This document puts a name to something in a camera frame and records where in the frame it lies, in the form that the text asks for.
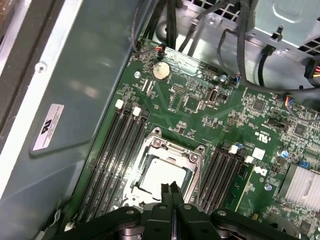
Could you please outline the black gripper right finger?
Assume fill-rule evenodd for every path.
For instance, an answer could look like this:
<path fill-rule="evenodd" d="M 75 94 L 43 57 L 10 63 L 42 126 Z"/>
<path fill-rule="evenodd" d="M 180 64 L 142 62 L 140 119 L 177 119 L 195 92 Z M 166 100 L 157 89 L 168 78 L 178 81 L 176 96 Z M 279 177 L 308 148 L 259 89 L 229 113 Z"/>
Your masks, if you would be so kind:
<path fill-rule="evenodd" d="M 185 203 L 181 189 L 173 183 L 173 204 L 186 240 L 298 240 L 285 228 L 261 224 L 226 208 L 206 214 L 196 205 Z"/>

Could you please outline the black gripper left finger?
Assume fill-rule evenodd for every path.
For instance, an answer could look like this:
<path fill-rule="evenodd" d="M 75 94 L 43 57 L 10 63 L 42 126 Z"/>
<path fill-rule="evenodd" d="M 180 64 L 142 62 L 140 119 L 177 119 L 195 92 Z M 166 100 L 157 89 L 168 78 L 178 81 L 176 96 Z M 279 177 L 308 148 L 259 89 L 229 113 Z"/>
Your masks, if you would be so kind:
<path fill-rule="evenodd" d="M 124 206 L 54 236 L 55 240 L 170 240 L 173 207 L 170 185 L 161 185 L 161 202 L 143 212 Z"/>

